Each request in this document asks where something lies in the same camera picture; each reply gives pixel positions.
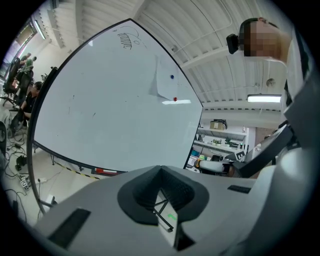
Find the whiteboard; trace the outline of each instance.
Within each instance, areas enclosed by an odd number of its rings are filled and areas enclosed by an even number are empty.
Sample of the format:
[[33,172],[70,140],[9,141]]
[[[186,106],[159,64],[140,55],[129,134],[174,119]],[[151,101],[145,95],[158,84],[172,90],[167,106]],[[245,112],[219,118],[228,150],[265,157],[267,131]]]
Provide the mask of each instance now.
[[203,106],[169,53],[128,19],[72,55],[37,99],[34,141],[103,169],[183,168]]

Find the whiteboard frame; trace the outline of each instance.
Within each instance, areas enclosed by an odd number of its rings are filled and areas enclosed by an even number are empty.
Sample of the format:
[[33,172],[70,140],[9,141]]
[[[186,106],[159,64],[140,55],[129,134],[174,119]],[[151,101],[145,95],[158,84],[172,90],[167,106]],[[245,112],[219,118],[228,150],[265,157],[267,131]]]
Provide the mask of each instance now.
[[[167,49],[152,35],[150,34],[143,26],[141,26],[140,24],[138,24],[136,21],[134,21],[133,19],[131,18],[128,18],[128,19],[125,19],[125,20],[122,20],[118,23],[115,23],[113,24],[112,26],[109,26],[107,28],[105,28],[104,30],[100,31],[99,33],[95,34],[94,36],[92,36],[91,38],[89,38],[87,41],[85,41],[82,45],[80,45],[77,49],[75,49],[69,56],[68,58],[65,59],[65,61],[62,63],[62,65],[59,67],[59,69],[57,69],[56,67],[54,67],[50,74],[48,75],[48,77],[46,78],[46,80],[44,81],[43,83],[43,86],[42,86],[42,89],[40,90],[38,96],[37,96],[37,100],[35,101],[34,103],[34,108],[32,110],[32,115],[31,115],[31,119],[30,119],[30,122],[29,122],[29,129],[28,129],[28,141],[31,142],[33,145],[36,145],[37,147],[39,147],[40,149],[48,152],[49,154],[59,158],[59,159],[62,159],[64,161],[67,161],[69,163],[72,163],[74,165],[77,165],[77,166],[80,166],[80,167],[84,167],[84,168],[88,168],[88,169],[95,169],[95,168],[100,168],[100,169],[104,169],[104,170],[110,170],[110,171],[116,171],[118,174],[120,173],[126,173],[126,171],[121,171],[121,170],[115,170],[115,169],[106,169],[105,167],[99,167],[99,166],[93,166],[93,165],[89,165],[89,164],[86,164],[86,163],[82,163],[82,162],[79,162],[79,161],[76,161],[76,160],[73,160],[73,159],[70,159],[68,157],[65,157],[63,155],[60,155],[52,150],[50,150],[49,148],[45,147],[44,145],[40,144],[39,142],[35,141],[35,130],[36,130],[36,124],[37,124],[37,120],[38,120],[38,117],[39,117],[39,113],[40,113],[40,109],[42,107],[42,104],[46,98],[46,95],[51,87],[51,85],[53,84],[54,80],[56,79],[56,77],[59,75],[60,71],[65,67],[65,65],[84,47],[86,46],[90,41],[92,41],[93,39],[95,39],[96,37],[100,36],[101,34],[105,33],[106,31],[112,29],[113,27],[115,26],[118,26],[120,24],[123,24],[125,22],[128,22],[128,21],[131,21],[133,22],[134,24],[136,24],[137,26],[139,26],[142,30],[144,30],[153,40],[155,40],[159,46],[161,46],[164,51],[170,56],[170,58],[174,61],[174,63],[178,66],[178,68],[180,69],[180,71],[182,72],[182,74],[184,75],[184,77],[186,78],[186,80],[188,81],[188,83],[191,85],[188,77],[186,76],[186,74],[184,73],[184,71],[181,69],[180,65],[176,62],[176,60],[172,57],[172,55],[167,51]],[[196,97],[198,98],[201,106],[203,107],[203,104],[202,102],[200,101],[195,89],[192,87]],[[185,164],[184,164],[184,169],[186,168],[187,166],[187,163],[188,163],[188,159],[190,157],[190,154],[192,152],[192,148],[193,148],[193,141],[190,145],[190,151],[189,151],[189,154],[186,158],[186,161],[185,161]],[[32,167],[32,152],[31,154],[28,153],[28,147],[27,147],[27,161],[31,163],[31,167]]]

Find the black strap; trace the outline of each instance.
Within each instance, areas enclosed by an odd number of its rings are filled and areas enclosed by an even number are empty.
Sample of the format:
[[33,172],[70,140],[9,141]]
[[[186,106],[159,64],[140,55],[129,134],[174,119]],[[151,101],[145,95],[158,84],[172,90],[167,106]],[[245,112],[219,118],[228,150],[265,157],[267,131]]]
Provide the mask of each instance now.
[[[302,77],[305,80],[307,72],[309,71],[309,56],[304,49],[304,45],[302,43],[301,36],[296,28],[294,28],[296,41],[298,43],[300,59],[301,59],[301,70],[302,70]],[[292,103],[292,98],[288,90],[288,81],[285,81],[284,90],[286,92],[286,106],[288,107]]]

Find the floor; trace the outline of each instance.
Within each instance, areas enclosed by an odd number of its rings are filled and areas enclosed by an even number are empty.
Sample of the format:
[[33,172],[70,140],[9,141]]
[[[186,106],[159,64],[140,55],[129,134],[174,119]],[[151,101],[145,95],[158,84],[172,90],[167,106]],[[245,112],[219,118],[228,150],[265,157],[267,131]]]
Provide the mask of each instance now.
[[[8,102],[6,102],[4,106],[2,106],[3,102],[4,100],[0,99],[0,112],[12,108],[12,105]],[[26,140],[27,129],[24,128],[19,130],[14,138],[7,140],[7,149],[9,150],[7,150],[6,158],[10,158],[10,160],[8,167],[6,168],[5,173],[1,178],[1,184],[4,190],[9,190],[6,192],[9,203],[12,204],[13,200],[18,201],[18,217],[22,221],[26,220],[26,222],[30,226],[34,226],[37,223],[38,219],[42,217],[42,213],[40,212],[38,203],[31,187],[28,191],[25,192],[23,186],[21,185],[20,178],[27,179],[29,177],[28,168],[27,165],[22,166],[22,169],[20,171],[17,171],[15,168],[17,157],[25,156],[27,145]],[[16,148],[14,146],[15,144],[18,144],[20,148]],[[97,179],[86,177],[66,169],[69,168],[71,170],[80,172],[78,166],[58,159],[56,157],[54,158],[55,164],[53,165],[51,155],[40,148],[37,148],[35,152],[32,151],[32,162],[34,177],[37,183],[37,191],[40,191],[40,198],[43,201],[46,201],[49,195],[52,195],[55,197],[55,201],[57,203],[60,203],[86,185],[97,181]],[[87,168],[84,168],[81,173],[90,175],[92,177],[99,177],[100,179],[112,179],[108,176],[91,174],[91,170]],[[46,182],[41,182],[39,185],[37,180],[42,180],[43,178],[46,179]],[[161,202],[163,199],[163,195],[159,193],[156,202]],[[155,209],[159,211],[161,207],[162,205],[158,205],[155,207]],[[173,246],[178,216],[170,203],[166,205],[163,212],[161,213],[161,216],[174,227],[172,232],[168,232],[166,230],[168,229],[168,226],[160,218],[158,218],[161,233],[164,235],[169,244]]]

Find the cardboard box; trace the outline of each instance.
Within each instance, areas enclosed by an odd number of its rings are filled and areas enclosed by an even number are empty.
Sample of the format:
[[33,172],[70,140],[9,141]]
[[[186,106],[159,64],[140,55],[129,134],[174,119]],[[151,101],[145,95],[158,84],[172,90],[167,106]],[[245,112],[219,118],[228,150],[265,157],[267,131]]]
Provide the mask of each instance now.
[[216,130],[224,130],[224,124],[222,122],[210,122],[210,129],[216,129]]

